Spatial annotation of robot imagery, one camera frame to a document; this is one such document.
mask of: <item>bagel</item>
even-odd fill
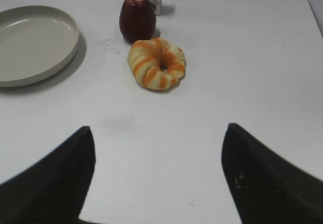
[[[162,38],[138,40],[130,48],[128,65],[136,81],[152,90],[166,90],[185,75],[183,51]]]

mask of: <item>apple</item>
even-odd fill
[[[149,0],[125,0],[119,26],[121,34],[129,43],[151,39],[156,28],[156,15]]]

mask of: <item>white tabletop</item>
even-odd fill
[[[35,85],[0,90],[0,182],[92,129],[96,168],[81,218],[103,223],[239,223],[221,149],[237,122],[323,179],[323,40],[307,0],[163,0],[160,36],[186,77],[138,86],[119,32],[123,0],[0,0],[74,16],[75,59]]]

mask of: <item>beige plate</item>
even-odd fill
[[[26,6],[0,13],[0,87],[36,83],[64,68],[76,53],[79,29],[67,13]]]

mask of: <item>bagel hole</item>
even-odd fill
[[[163,72],[167,72],[167,67],[164,66],[164,65],[160,65],[160,70],[163,71]]]

